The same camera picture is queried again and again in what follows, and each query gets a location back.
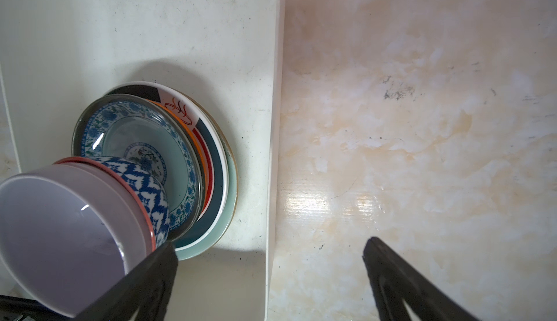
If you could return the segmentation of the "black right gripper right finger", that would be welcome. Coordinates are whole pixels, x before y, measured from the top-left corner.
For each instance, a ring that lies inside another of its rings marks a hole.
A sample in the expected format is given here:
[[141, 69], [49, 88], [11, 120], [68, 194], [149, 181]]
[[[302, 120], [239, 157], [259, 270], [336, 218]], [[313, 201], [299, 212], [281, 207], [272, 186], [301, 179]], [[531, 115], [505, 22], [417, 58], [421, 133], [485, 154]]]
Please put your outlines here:
[[363, 261], [380, 320], [476, 320], [380, 238], [369, 238]]

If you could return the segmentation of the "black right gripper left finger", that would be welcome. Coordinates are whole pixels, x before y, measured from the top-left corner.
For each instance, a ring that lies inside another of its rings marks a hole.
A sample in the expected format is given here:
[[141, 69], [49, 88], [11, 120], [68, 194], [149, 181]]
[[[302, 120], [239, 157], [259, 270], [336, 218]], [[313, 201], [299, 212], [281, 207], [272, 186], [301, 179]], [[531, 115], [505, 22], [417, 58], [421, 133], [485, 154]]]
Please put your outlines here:
[[175, 249], [165, 243], [74, 319], [163, 320], [177, 268]]

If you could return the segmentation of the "mint green flower plate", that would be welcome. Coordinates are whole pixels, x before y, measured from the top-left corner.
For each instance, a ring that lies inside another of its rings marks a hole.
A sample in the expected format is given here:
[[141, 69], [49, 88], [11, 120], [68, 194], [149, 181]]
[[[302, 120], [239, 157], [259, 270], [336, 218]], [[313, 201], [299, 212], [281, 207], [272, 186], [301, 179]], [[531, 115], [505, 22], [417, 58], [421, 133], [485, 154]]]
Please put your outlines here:
[[216, 120], [211, 116], [211, 114], [203, 107], [200, 106], [200, 110], [210, 119], [212, 125], [214, 126], [216, 132], [219, 135], [221, 142], [223, 143], [224, 151], [226, 153], [227, 163], [229, 167], [229, 194], [227, 196], [227, 202], [224, 206], [223, 214], [220, 219], [216, 222], [216, 226], [211, 230], [211, 232], [200, 241], [199, 244], [194, 245], [191, 248], [184, 250], [176, 249], [176, 255], [179, 261], [191, 259], [193, 257], [203, 254], [224, 236], [225, 232], [232, 223], [234, 213], [236, 211], [236, 204], [238, 200], [238, 168], [236, 165], [236, 159], [234, 157], [233, 151], [226, 139], [222, 129], [218, 126]]

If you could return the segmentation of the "lavender bowl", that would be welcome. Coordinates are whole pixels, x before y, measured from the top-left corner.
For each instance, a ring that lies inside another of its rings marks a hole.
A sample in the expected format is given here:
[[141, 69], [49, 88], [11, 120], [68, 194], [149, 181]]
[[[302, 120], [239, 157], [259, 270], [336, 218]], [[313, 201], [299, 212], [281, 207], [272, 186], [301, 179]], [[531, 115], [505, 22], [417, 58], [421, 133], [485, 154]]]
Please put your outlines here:
[[82, 312], [154, 250], [139, 199], [102, 169], [52, 164], [1, 184], [1, 259], [61, 315]]

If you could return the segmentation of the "red patterned bowl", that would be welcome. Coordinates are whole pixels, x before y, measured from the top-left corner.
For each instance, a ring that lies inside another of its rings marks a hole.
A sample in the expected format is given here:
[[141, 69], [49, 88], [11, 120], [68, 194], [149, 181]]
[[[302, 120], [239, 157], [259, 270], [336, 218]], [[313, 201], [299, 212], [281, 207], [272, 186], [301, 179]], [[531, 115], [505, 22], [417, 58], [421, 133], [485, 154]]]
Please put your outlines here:
[[57, 164], [88, 166], [105, 174], [132, 196], [142, 211], [151, 235], [151, 250], [164, 244], [170, 232], [170, 210], [162, 184], [133, 161], [115, 156], [67, 157]]

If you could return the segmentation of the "orange plate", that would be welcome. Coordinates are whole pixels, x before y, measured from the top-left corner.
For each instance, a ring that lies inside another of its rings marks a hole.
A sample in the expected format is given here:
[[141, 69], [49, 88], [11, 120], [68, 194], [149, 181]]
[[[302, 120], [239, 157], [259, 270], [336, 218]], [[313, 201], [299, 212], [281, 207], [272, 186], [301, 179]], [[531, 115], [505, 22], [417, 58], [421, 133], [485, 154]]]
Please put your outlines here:
[[194, 134], [194, 132], [192, 132], [188, 126], [174, 113], [172, 112], [170, 109], [166, 108], [162, 103], [158, 103], [155, 102], [154, 103], [156, 105], [158, 105], [159, 107], [163, 108], [163, 110], [166, 113], [169, 113], [171, 115], [171, 117], [173, 117], [181, 126], [181, 128], [186, 132], [188, 138], [190, 139], [190, 143], [192, 145], [192, 147], [194, 148], [194, 152], [196, 153], [196, 157], [197, 160], [200, 163], [200, 169], [202, 171], [202, 178], [203, 181], [201, 181], [202, 185], [204, 186], [204, 190], [202, 191], [202, 195], [203, 195], [203, 206], [202, 206], [202, 213], [204, 213], [207, 209], [207, 207], [209, 206], [209, 202], [210, 199], [207, 195], [207, 181], [210, 180], [210, 172], [207, 168], [207, 161], [205, 160], [205, 155], [204, 155], [204, 151], [202, 146], [200, 145], [196, 135]]

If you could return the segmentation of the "teal blue patterned plate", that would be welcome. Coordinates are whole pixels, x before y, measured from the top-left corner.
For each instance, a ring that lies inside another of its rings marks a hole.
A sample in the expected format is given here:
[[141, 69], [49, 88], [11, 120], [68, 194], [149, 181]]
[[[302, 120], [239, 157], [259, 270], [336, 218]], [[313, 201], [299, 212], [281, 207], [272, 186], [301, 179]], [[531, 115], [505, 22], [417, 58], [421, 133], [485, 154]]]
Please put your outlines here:
[[115, 156], [133, 161], [164, 187], [170, 241], [191, 230], [203, 206], [202, 171], [179, 123], [153, 101], [129, 94], [95, 100], [73, 131], [73, 156]]

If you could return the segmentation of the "white plate green red rim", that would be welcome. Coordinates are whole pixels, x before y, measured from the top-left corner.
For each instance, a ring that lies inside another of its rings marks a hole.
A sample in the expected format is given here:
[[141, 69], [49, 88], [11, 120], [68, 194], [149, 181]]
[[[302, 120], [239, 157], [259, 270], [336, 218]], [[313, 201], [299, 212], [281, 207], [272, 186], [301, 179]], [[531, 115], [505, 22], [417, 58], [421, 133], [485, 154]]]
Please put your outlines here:
[[212, 247], [226, 230], [223, 216], [232, 215], [235, 200], [229, 197], [229, 163], [225, 146], [210, 115], [189, 96], [158, 83], [131, 82], [107, 92], [129, 94], [161, 103], [184, 122], [202, 149], [205, 163], [206, 201], [202, 214], [189, 232], [174, 241], [180, 260], [195, 257]]

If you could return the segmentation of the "white plastic bin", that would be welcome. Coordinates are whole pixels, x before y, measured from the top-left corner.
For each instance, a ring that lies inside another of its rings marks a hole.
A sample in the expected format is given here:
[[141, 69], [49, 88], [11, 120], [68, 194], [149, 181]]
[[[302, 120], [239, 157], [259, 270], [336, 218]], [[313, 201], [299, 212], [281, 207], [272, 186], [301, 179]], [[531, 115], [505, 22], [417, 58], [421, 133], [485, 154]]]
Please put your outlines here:
[[155, 82], [216, 121], [238, 169], [223, 237], [180, 262], [168, 320], [266, 320], [284, 0], [1, 0], [1, 177], [70, 155], [81, 112]]

